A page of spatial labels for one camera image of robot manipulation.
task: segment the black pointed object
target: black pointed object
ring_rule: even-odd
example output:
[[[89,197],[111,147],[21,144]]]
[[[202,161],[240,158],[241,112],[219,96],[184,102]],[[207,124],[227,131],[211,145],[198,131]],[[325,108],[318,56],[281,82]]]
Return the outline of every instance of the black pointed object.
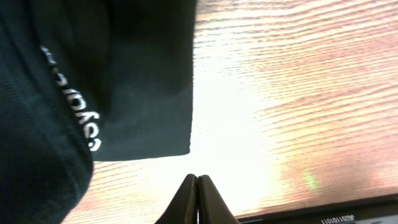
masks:
[[[208,175],[198,178],[199,224],[239,224]]]
[[[155,224],[197,223],[239,224],[208,175],[197,178],[188,174]]]
[[[197,177],[188,174],[163,215],[155,224],[197,223]]]

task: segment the wooden table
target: wooden table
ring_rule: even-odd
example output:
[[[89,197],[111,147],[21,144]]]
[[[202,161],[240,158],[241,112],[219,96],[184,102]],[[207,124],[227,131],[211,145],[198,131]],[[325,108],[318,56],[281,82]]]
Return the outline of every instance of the wooden table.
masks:
[[[188,173],[238,217],[398,193],[398,3],[202,0],[192,152],[97,162],[65,223],[154,223]]]

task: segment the wooden surface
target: wooden surface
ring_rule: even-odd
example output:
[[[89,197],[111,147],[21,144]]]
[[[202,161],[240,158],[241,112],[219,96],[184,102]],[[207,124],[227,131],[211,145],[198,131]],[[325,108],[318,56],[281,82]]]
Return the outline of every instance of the wooden surface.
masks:
[[[98,162],[65,223],[154,223],[188,173],[239,217],[398,193],[398,3],[201,0],[192,153]]]

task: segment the black cloth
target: black cloth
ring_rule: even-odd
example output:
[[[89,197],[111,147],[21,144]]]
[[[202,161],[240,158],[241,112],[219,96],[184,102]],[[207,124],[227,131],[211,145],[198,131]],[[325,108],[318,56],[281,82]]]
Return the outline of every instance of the black cloth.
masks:
[[[0,1],[0,223],[60,223],[93,156],[189,152],[194,7]]]

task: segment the serial number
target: serial number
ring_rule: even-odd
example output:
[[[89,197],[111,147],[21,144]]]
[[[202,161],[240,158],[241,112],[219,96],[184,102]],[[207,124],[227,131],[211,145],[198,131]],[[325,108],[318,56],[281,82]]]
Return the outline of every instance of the serial number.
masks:
[[[335,224],[335,223],[344,223],[344,222],[352,222],[355,221],[355,216],[353,215],[345,215],[342,217],[333,217],[322,219],[322,224]]]

